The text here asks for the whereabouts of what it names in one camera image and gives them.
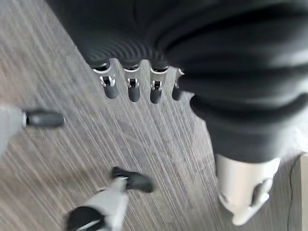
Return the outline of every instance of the black fabric covering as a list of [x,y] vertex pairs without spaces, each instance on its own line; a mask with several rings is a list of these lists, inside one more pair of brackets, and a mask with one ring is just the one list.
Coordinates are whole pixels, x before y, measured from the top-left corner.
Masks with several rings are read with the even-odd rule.
[[181,89],[215,153],[264,162],[285,153],[308,103],[305,0],[48,0],[91,67],[148,59],[185,70]]

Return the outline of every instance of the black fingertip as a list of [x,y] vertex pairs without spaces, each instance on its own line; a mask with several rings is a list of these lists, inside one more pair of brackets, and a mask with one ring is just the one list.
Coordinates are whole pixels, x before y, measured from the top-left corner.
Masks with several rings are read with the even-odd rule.
[[152,103],[154,104],[159,103],[161,97],[162,97],[162,90],[151,89],[150,100]]
[[106,87],[104,87],[104,91],[109,99],[115,99],[118,95],[116,83],[113,86],[107,85]]
[[128,97],[130,101],[137,102],[140,99],[140,89],[139,87],[128,88]]

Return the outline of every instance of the gray carpet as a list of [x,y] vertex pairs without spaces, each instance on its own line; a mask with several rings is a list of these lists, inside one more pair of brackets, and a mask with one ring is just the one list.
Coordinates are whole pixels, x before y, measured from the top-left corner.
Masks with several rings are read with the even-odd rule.
[[[124,81],[116,100],[42,0],[1,0],[0,102],[65,114],[59,130],[27,129],[0,161],[0,230],[57,231],[63,215],[110,182],[121,166],[152,176],[153,194],[130,192],[124,230],[285,231],[296,138],[276,175],[269,202],[242,227],[219,210],[214,160],[206,126],[171,99],[174,70],[162,101],[149,101],[149,66],[141,67],[141,100],[131,103]],[[117,61],[118,78],[123,71]],[[294,172],[291,231],[300,230],[300,178]]]

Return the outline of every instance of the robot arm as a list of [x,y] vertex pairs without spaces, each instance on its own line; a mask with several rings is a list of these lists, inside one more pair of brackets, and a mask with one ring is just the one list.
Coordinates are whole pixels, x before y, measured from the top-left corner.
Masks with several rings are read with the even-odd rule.
[[89,66],[102,71],[107,97],[116,97],[118,81],[104,69],[110,58],[131,70],[128,93],[139,87],[133,67],[150,61],[153,103],[167,67],[184,71],[173,98],[179,89],[195,94],[191,108],[212,140],[220,201],[235,225],[247,222],[268,199],[291,131],[307,108],[307,1],[47,2]]

